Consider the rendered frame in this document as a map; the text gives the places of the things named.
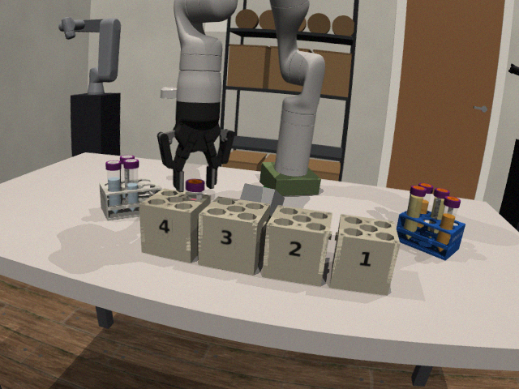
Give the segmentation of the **blue tube rack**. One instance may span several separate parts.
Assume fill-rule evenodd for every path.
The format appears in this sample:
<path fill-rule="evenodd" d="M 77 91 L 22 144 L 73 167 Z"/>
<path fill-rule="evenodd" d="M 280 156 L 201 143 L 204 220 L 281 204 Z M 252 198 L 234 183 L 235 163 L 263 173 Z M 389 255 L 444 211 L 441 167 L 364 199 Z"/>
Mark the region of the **blue tube rack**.
<path fill-rule="evenodd" d="M 420 214 L 419 218 L 413 218 L 406 215 L 407 211 L 399 214 L 398 222 L 397 222 L 397 235 L 400 240 L 400 243 L 403 243 L 407 246 L 413 247 L 417 250 L 421 250 L 427 254 L 433 255 L 439 259 L 447 260 L 450 256 L 452 256 L 456 251 L 459 250 L 461 239 L 464 233 L 465 224 L 455 220 L 453 230 L 446 230 L 440 227 L 440 220 L 436 220 L 431 218 L 431 212 L 427 211 L 427 214 Z M 408 220 L 415 221 L 419 224 L 424 224 L 423 227 L 418 227 L 417 231 L 411 232 L 407 229 L 404 229 L 405 218 Z M 428 224 L 424 222 L 424 220 L 430 220 L 435 222 L 435 224 Z M 426 225 L 426 226 L 425 226 Z M 427 228 L 431 227 L 433 229 L 437 229 L 441 232 L 450 234 L 450 240 L 447 245 L 444 243 L 438 242 L 436 240 L 438 233 L 433 233 L 428 231 Z M 409 235 L 412 238 L 407 239 L 405 235 Z M 424 235 L 425 234 L 425 235 Z M 431 238 L 428 238 L 430 236 Z M 442 252 L 439 252 L 437 246 L 444 249 Z M 447 251 L 447 252 L 446 252 Z"/>

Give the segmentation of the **conical tube with pink liquid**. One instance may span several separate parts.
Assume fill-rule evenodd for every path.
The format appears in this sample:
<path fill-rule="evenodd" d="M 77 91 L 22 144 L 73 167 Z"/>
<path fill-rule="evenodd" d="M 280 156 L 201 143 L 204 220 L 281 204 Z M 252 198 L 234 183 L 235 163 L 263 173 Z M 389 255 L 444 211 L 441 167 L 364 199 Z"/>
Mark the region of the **conical tube with pink liquid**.
<path fill-rule="evenodd" d="M 200 179 L 186 180 L 187 198 L 191 200 L 199 200 L 204 195 L 205 181 Z"/>

